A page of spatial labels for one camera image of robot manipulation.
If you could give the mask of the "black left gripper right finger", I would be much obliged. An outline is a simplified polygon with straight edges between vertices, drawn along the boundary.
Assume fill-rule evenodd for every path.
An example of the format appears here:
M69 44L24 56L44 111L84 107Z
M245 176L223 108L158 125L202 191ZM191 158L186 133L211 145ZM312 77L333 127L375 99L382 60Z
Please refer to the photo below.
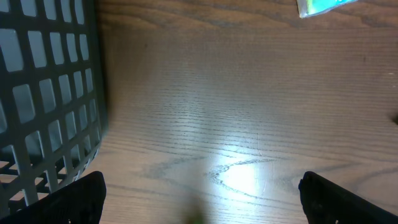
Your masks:
M311 224L397 223L397 215L312 171L304 173L298 189L303 212Z

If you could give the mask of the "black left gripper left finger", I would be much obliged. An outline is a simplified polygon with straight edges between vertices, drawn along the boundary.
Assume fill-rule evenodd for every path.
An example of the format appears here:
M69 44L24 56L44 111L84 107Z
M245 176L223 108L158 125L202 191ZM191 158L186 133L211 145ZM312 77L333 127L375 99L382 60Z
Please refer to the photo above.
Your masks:
M105 197L106 184L103 173L94 171L15 214L1 219L1 224L98 224Z

